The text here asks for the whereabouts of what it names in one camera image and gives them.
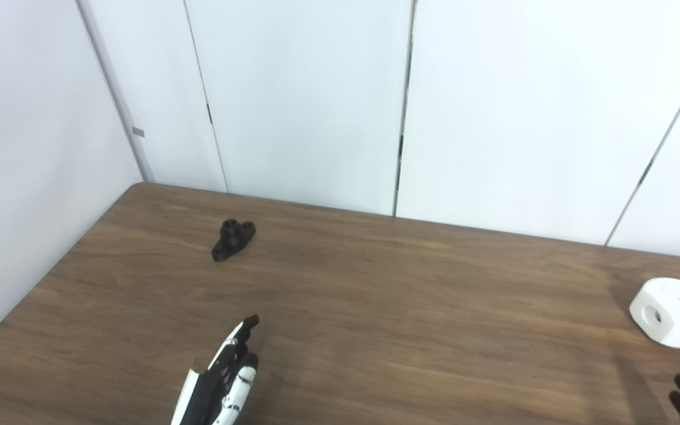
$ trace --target wood grain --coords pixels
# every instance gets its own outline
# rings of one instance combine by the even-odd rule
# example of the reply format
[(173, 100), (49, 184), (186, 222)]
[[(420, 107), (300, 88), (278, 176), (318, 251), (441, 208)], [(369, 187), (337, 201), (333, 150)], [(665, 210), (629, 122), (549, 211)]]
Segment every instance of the wood grain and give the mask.
[[(210, 250), (225, 218), (251, 245)], [(680, 258), (132, 187), (0, 325), (0, 425), (169, 423), (246, 315), (240, 424), (677, 423), (680, 350), (626, 306)]]

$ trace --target black 3d-printed part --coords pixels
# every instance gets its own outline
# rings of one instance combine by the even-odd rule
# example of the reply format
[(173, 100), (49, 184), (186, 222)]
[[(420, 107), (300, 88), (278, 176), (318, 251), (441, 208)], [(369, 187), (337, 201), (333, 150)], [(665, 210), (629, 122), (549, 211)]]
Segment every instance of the black 3d-printed part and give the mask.
[(251, 242), (254, 234), (256, 234), (256, 225), (253, 221), (238, 223), (235, 218), (225, 220), (222, 228), (219, 229), (219, 242), (211, 248), (211, 258), (219, 263), (234, 256), (242, 251), (248, 242)]

